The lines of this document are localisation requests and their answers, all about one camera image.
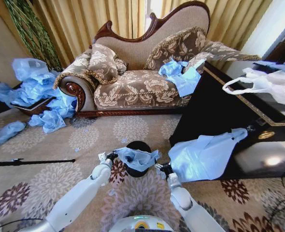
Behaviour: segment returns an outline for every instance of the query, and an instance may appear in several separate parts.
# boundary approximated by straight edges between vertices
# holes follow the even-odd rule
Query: cylindrical black container
[[[133,141],[133,142],[129,143],[127,145],[127,147],[134,149],[134,150],[141,150],[141,151],[146,151],[146,152],[151,153],[151,148],[148,146],[148,144],[146,144],[145,142],[142,142],[142,141]],[[143,172],[139,172],[135,169],[128,167],[126,164],[125,164],[125,167],[126,167],[127,173],[133,177],[142,177],[143,175],[145,175],[147,173],[147,171],[149,169],[149,168],[147,168]]]

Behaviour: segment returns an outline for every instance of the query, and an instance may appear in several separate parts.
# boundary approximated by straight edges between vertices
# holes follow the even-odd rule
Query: wall
[[[285,29],[285,0],[273,0],[248,41],[242,48],[247,54],[264,57]]]
[[[19,84],[11,63],[14,58],[25,57],[27,54],[0,17],[0,82],[6,82],[11,87]]]

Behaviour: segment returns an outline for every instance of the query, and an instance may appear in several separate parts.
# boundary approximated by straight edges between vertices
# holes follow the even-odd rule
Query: sofa backrest
[[[112,31],[108,21],[98,31],[93,43],[100,43],[115,51],[129,63],[128,70],[141,70],[152,49],[162,40],[186,28],[200,27],[207,33],[210,24],[208,7],[199,1],[186,2],[170,12],[165,18],[157,19],[154,13],[147,32],[137,39],[126,39]]]

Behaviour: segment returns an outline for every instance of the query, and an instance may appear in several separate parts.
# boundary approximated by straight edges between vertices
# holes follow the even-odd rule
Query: sofa
[[[189,61],[184,72],[201,58],[259,59],[207,40],[210,15],[208,7],[202,2],[186,2],[163,19],[158,19],[154,13],[150,17],[149,29],[137,39],[126,39],[115,34],[112,22],[108,21],[99,29],[89,49],[58,76],[54,87],[77,97],[76,115],[181,113],[191,95],[179,97],[176,86],[158,74],[159,66],[170,58]],[[88,68],[91,63],[97,63],[95,59],[100,59],[99,49],[104,53],[109,50],[110,59],[118,68],[118,75],[109,81],[103,80],[103,69],[96,72]],[[116,68],[109,68],[107,73],[116,73]]]

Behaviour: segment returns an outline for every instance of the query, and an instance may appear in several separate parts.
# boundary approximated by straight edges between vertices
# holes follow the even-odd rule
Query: carpet
[[[16,109],[0,114],[0,127],[9,122],[27,122]],[[79,180],[88,177],[99,163],[98,154],[145,141],[169,160],[169,136],[180,115],[111,116],[88,120],[66,119],[65,128],[45,134],[41,127],[27,127],[0,146],[0,161],[76,159],[75,163],[0,167],[0,223],[21,218],[44,218],[55,202]],[[231,232],[285,232],[285,188],[280,178],[199,181],[183,186],[212,217]],[[268,223],[274,209],[282,209]],[[174,230],[188,232],[183,218],[170,202],[165,180],[154,168],[140,178],[127,174],[116,160],[109,184],[101,187],[66,232],[106,232],[120,218],[149,214],[163,218]],[[39,221],[10,224],[3,231],[15,232]]]

